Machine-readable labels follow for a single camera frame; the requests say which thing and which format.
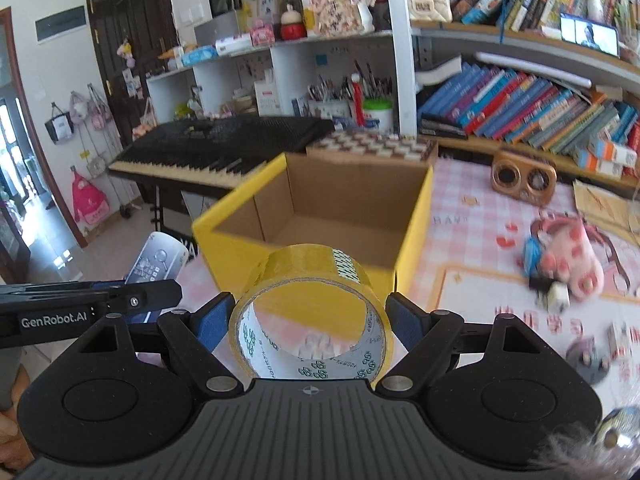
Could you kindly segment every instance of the black bag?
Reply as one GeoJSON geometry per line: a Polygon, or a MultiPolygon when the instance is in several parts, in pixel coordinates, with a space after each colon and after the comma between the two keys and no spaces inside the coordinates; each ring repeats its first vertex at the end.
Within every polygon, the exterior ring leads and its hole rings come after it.
{"type": "Polygon", "coordinates": [[[70,139],[74,134],[71,114],[63,112],[55,103],[51,103],[51,118],[44,125],[54,144],[70,139]]]}

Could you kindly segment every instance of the chessboard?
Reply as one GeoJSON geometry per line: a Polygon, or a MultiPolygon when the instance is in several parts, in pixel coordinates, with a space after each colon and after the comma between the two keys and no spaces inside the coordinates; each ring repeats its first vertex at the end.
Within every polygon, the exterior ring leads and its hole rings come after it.
{"type": "Polygon", "coordinates": [[[432,139],[394,139],[375,132],[333,132],[306,147],[306,154],[325,160],[362,160],[375,157],[377,162],[432,165],[438,157],[438,143],[432,139]]]}

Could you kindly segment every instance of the yellow box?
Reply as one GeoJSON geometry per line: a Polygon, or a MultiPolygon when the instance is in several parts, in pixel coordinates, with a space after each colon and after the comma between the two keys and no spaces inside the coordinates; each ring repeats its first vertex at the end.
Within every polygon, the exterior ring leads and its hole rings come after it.
{"type": "Polygon", "coordinates": [[[274,250],[339,249],[360,263],[382,303],[407,294],[428,227],[433,169],[283,154],[193,223],[220,290],[236,299],[274,250]]]}

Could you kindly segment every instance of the yellow tape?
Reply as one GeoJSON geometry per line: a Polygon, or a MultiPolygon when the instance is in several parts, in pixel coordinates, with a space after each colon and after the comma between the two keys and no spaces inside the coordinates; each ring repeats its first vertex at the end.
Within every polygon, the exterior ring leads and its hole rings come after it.
{"type": "Polygon", "coordinates": [[[271,253],[229,322],[231,350],[251,377],[367,378],[389,366],[393,337],[360,264],[311,244],[271,253]]]}

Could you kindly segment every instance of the screw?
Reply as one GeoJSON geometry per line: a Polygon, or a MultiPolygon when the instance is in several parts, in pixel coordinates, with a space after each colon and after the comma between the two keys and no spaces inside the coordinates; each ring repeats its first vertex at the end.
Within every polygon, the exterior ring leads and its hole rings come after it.
{"type": "Polygon", "coordinates": [[[382,379],[382,385],[390,392],[405,392],[414,387],[414,382],[404,375],[391,375],[382,379]]]}
{"type": "Polygon", "coordinates": [[[238,386],[238,381],[229,376],[217,376],[207,380],[207,388],[212,392],[230,392],[238,386]]]}

